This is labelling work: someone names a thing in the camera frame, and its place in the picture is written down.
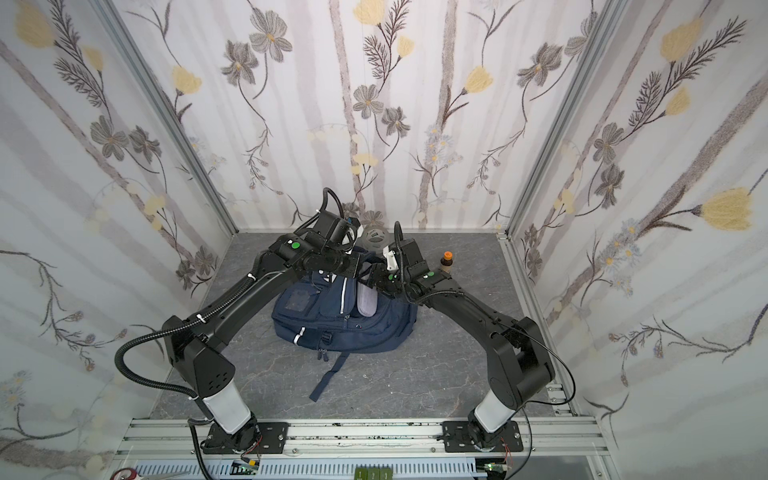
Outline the navy blue student backpack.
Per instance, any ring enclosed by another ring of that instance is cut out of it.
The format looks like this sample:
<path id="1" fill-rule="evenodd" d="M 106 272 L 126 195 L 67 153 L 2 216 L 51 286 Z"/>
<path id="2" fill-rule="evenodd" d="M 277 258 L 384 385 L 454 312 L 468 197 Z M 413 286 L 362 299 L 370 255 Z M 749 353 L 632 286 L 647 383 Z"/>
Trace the navy blue student backpack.
<path id="1" fill-rule="evenodd" d="M 295 346 L 313 350 L 327 362 L 331 352 L 339 357 L 313 391 L 316 402 L 352 354 L 376 354 L 397 349 L 414 330 L 418 307 L 378 292 L 373 317 L 356 308 L 361 281 L 323 270 L 307 274 L 276 300 L 271 318 L 277 336 Z"/>

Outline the purple cylindrical case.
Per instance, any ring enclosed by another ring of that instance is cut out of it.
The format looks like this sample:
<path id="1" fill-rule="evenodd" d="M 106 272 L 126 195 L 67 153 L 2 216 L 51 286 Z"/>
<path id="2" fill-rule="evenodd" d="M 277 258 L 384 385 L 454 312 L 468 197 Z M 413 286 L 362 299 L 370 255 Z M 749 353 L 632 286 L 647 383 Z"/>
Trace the purple cylindrical case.
<path id="1" fill-rule="evenodd" d="M 378 292 L 362 283 L 357 284 L 356 308 L 361 316 L 373 317 L 378 309 Z"/>

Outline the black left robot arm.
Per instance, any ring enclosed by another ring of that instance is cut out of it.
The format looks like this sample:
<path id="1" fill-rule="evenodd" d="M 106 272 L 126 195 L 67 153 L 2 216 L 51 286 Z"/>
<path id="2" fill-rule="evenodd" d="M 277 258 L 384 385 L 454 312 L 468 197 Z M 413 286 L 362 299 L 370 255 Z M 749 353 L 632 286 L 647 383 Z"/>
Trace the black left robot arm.
<path id="1" fill-rule="evenodd" d="M 245 277 L 221 297 L 185 320 L 171 317 L 164 323 L 181 330 L 167 340 L 171 365 L 229 451 L 250 450 L 262 434 L 235 385 L 236 367 L 223 351 L 263 307 L 310 272 L 324 270 L 353 278 L 361 270 L 363 257 L 361 249 L 338 251 L 286 234 L 262 251 Z"/>

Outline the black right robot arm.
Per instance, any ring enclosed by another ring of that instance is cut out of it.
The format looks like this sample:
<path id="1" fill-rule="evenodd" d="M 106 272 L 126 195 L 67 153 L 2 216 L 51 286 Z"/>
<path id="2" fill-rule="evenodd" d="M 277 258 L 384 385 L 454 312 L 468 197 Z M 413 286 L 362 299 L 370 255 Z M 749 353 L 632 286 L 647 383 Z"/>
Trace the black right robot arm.
<path id="1" fill-rule="evenodd" d="M 468 293 L 452 276 L 428 266 L 413 239 L 396 239 L 374 257 L 365 284 L 396 300 L 449 317 L 482 347 L 489 391 L 468 416 L 470 441 L 489 448 L 526 402 L 555 378 L 539 326 L 516 320 Z"/>

